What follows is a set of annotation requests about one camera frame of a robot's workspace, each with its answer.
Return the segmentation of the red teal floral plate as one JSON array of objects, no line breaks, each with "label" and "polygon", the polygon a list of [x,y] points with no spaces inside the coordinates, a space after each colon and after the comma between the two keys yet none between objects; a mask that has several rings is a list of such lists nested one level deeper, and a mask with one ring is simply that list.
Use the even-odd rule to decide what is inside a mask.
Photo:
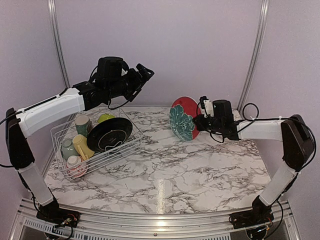
[{"label": "red teal floral plate", "polygon": [[169,111],[170,128],[180,140],[194,140],[200,133],[193,118],[201,115],[198,103],[189,96],[181,96],[171,105]]}]

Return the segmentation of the black rimmed beige plate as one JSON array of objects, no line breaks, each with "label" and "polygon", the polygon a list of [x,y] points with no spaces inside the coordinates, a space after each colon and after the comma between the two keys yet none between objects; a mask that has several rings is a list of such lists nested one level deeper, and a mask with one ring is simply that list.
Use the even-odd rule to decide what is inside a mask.
[{"label": "black rimmed beige plate", "polygon": [[94,152],[105,152],[128,140],[133,124],[124,117],[115,117],[97,124],[87,136],[87,146]]}]

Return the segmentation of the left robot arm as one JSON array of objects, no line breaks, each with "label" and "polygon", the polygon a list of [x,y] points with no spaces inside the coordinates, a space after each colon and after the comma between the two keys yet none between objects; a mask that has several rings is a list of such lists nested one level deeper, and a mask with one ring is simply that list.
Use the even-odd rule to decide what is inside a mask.
[{"label": "left robot arm", "polygon": [[27,138],[38,130],[72,114],[91,110],[123,96],[132,102],[154,71],[142,64],[130,68],[121,57],[106,56],[98,60],[88,81],[66,88],[62,93],[34,105],[6,111],[5,142],[11,167],[39,203],[38,212],[58,223],[63,210],[45,183]]}]

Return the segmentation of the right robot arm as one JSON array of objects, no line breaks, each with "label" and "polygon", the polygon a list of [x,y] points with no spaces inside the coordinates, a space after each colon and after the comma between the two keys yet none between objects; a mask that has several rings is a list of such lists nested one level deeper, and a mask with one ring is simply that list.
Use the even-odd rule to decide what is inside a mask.
[{"label": "right robot arm", "polygon": [[235,120],[230,101],[210,101],[202,96],[193,123],[198,131],[220,135],[223,140],[270,140],[282,143],[282,163],[267,187],[252,202],[252,209],[247,214],[252,224],[260,223],[267,216],[271,206],[291,188],[299,173],[316,155],[316,138],[299,114]]}]

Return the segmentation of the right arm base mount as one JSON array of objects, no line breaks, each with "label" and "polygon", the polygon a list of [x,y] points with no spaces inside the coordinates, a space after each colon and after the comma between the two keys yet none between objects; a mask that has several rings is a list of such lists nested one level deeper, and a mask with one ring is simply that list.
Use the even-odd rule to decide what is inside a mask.
[{"label": "right arm base mount", "polygon": [[234,229],[249,228],[246,235],[250,240],[264,240],[273,225],[274,215],[271,206],[266,206],[257,196],[252,209],[231,213],[229,222]]}]

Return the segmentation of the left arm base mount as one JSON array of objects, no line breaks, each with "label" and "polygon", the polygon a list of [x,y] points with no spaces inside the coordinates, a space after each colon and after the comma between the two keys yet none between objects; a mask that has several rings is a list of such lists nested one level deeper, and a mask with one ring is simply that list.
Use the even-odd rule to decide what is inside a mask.
[{"label": "left arm base mount", "polygon": [[77,227],[80,218],[80,213],[78,211],[60,208],[57,201],[52,201],[45,206],[42,206],[41,204],[34,206],[37,210],[36,217],[38,219],[53,223],[53,230],[60,227],[69,227],[70,234],[64,239],[70,240],[73,237],[74,228]]}]

